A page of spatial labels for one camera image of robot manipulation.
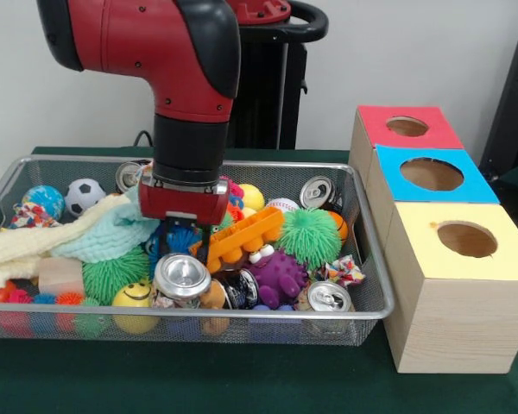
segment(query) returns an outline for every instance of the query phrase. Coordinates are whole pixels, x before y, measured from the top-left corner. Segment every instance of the white wall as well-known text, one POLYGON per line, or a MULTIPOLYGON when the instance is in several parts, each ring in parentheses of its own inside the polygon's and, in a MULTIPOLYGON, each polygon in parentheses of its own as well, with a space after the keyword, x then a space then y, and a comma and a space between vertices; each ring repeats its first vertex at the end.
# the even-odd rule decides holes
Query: white wall
MULTIPOLYGON (((331 27, 308 48, 298 147, 348 149, 358 104, 433 104, 479 157, 518 37, 518 0, 310 1, 331 27)), ((143 81, 59 66, 35 0, 0 0, 0 174, 37 145, 129 145, 152 117, 143 81)))

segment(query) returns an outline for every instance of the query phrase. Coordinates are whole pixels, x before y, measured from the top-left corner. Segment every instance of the red box top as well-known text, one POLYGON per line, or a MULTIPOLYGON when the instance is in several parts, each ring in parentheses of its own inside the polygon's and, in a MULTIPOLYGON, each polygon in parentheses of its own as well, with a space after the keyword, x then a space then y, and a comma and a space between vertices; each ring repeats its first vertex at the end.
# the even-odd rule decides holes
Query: red box top
POLYGON ((463 149, 437 107, 359 106, 372 147, 463 149))

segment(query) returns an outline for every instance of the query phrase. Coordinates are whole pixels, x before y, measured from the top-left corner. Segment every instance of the orange building block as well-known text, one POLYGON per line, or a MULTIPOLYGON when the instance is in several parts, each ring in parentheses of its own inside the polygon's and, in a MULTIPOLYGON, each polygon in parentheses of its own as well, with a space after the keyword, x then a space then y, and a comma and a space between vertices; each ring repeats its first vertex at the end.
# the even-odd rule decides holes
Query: orange building block
MULTIPOLYGON (((222 261, 237 263, 243 252, 255 252, 263 244, 280 239, 284 215, 275 207, 267 207, 253 216, 233 224, 228 229, 219 231, 211 237, 207 270, 211 273, 221 270, 222 261)), ((190 247, 196 255, 201 241, 190 247)))

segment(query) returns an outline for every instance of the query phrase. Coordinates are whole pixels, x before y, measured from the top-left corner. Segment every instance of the yellow box top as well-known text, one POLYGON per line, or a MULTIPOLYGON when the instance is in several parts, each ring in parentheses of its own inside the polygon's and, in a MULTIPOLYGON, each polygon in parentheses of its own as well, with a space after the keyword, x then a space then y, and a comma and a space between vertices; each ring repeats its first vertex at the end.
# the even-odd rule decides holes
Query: yellow box top
POLYGON ((395 206, 426 278, 518 280, 518 228, 500 205, 395 206))

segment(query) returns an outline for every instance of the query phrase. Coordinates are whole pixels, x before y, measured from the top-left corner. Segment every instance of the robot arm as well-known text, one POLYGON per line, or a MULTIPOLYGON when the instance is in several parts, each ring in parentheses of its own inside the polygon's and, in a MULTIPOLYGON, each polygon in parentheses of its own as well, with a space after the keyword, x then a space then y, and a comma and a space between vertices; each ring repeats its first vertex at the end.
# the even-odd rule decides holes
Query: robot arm
POLYGON ((141 183, 142 213, 220 223, 228 192, 218 169, 240 70, 231 7, 224 0, 37 2, 60 64, 144 78, 154 92, 154 171, 141 183))

